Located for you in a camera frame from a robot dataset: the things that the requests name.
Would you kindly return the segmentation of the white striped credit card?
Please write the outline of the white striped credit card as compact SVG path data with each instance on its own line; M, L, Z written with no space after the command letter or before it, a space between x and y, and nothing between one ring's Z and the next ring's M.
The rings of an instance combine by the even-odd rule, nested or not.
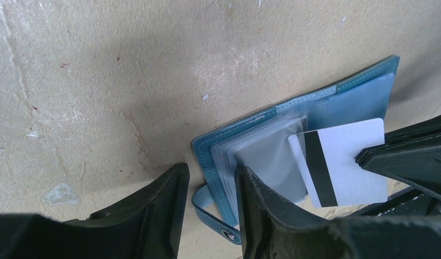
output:
M384 121L369 119L288 137L315 208L381 203L388 199L387 178L362 169L359 153L384 144Z

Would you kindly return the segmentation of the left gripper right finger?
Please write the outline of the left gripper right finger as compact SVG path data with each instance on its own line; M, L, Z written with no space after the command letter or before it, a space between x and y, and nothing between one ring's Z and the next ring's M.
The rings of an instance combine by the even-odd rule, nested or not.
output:
M441 215L324 219L236 170L244 258L441 258Z

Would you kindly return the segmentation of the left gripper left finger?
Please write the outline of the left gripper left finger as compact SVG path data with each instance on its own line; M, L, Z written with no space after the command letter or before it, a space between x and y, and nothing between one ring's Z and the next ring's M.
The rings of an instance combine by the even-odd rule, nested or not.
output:
M0 214L0 258L176 258L189 178L175 164L85 220Z

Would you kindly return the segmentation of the blue card holder wallet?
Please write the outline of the blue card holder wallet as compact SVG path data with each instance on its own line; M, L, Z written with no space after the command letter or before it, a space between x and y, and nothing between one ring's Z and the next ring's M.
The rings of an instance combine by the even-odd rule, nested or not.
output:
M240 245L235 186L237 166L293 203L307 195L288 137L296 133L384 118L399 56L392 55L353 75L263 109L194 138L192 150L206 183L192 196L198 218Z

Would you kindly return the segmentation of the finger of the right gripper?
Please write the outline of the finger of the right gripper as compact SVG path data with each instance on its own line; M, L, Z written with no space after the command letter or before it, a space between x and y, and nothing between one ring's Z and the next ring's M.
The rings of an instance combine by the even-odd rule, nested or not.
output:
M385 134L386 144L424 137L441 132L441 115Z
M441 200L441 132L389 132L384 144L363 149L355 162L362 169L406 183Z

